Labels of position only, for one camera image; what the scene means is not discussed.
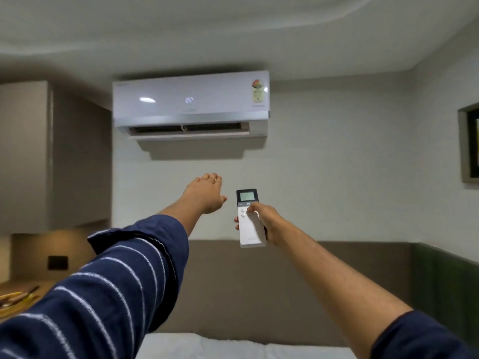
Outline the person's right hand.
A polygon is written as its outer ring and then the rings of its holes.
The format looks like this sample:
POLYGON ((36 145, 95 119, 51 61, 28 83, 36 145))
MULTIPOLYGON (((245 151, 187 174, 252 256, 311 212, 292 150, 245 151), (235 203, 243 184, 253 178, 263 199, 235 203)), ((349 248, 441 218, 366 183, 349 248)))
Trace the person's right hand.
MULTIPOLYGON (((284 233, 289 225, 288 221, 281 217, 278 211, 270 205, 267 205, 267 215, 263 215, 259 219, 265 228, 266 243, 280 246, 284 242, 284 233)), ((238 217, 236 217, 235 223, 236 229, 239 231, 238 217)))

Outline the person's left hand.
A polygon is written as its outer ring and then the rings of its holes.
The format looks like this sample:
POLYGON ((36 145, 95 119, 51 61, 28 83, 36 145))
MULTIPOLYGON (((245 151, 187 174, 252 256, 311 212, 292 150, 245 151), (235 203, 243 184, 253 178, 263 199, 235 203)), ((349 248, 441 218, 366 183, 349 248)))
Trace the person's left hand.
POLYGON ((213 201, 218 196, 224 196, 221 193, 222 177, 216 173, 204 174, 202 177, 195 178, 182 194, 182 199, 193 203, 202 214, 213 213, 213 201))

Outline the white remote control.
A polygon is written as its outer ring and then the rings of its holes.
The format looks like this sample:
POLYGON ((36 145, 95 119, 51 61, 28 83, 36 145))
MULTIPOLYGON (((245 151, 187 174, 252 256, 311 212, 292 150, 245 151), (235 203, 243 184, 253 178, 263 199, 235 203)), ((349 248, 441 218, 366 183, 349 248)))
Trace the white remote control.
POLYGON ((241 248, 254 248, 266 246, 266 233, 264 225, 259 219, 259 214, 248 211, 252 203, 259 202, 255 188, 236 191, 238 207, 238 226, 241 248))

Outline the person's left forearm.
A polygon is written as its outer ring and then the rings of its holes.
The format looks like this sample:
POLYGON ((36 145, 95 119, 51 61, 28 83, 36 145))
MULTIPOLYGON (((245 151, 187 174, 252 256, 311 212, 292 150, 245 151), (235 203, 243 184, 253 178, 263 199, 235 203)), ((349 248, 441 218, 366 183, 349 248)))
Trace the person's left forearm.
POLYGON ((88 237, 95 259, 0 324, 0 359, 134 359, 175 306, 203 211, 181 199, 88 237))

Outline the person's right forearm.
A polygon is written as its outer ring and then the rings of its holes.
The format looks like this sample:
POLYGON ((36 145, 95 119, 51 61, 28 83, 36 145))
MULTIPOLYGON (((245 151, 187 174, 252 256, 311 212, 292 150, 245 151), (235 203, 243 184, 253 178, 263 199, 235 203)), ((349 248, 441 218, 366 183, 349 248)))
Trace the person's right forearm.
POLYGON ((306 279, 358 359, 479 359, 430 316, 362 275, 289 222, 274 243, 306 279))

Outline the brown padded headboard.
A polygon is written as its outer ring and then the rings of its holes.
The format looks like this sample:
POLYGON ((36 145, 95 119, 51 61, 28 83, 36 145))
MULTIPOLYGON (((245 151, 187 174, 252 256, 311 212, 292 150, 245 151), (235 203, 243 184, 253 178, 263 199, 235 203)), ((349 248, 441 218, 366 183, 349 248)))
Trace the brown padded headboard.
POLYGON ((175 307, 157 329, 260 344, 345 347, 337 326, 278 247, 191 240, 175 307))

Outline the white bed sheet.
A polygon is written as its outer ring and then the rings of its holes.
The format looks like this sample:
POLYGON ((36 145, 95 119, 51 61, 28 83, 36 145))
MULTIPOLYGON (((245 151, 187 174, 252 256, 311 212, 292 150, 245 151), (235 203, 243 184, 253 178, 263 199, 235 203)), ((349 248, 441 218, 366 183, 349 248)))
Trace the white bed sheet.
POLYGON ((351 349, 217 340, 193 333, 148 334, 135 359, 357 359, 351 349))

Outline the yellow items on shelf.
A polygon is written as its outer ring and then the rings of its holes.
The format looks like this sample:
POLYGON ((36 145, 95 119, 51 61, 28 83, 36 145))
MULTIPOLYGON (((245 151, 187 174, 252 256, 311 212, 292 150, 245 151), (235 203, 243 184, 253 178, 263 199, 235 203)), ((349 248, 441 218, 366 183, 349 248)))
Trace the yellow items on shelf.
POLYGON ((15 316, 32 306, 39 298, 35 294, 39 288, 39 285, 35 285, 26 291, 12 292, 0 296, 0 320, 15 316))

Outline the white wall air conditioner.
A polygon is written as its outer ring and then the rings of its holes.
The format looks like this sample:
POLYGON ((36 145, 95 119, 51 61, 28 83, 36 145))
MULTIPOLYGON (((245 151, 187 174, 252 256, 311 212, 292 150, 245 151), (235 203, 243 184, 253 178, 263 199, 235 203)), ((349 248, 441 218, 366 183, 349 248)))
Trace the white wall air conditioner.
POLYGON ((138 142, 268 135, 266 70, 117 81, 112 92, 114 127, 138 142))

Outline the grey wall cabinet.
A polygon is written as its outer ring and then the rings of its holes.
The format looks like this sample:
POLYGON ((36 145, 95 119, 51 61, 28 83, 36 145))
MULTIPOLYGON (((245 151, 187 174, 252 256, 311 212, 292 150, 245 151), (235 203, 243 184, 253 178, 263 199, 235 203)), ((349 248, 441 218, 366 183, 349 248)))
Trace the grey wall cabinet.
POLYGON ((110 219, 112 122, 47 81, 0 85, 0 235, 110 219))

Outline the green padded wall panel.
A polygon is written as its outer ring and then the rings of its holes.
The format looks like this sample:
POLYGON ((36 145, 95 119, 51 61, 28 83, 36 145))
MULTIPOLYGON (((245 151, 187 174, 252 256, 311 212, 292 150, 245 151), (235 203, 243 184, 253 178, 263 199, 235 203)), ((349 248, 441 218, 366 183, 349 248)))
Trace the green padded wall panel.
POLYGON ((412 244, 411 301, 479 351, 479 263, 412 244))

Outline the framed wall picture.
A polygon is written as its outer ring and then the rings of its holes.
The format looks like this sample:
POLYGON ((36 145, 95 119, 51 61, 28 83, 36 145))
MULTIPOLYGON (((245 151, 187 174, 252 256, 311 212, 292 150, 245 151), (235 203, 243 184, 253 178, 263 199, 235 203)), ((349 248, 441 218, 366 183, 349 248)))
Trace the framed wall picture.
POLYGON ((461 178, 479 185, 479 102, 458 110, 461 178))

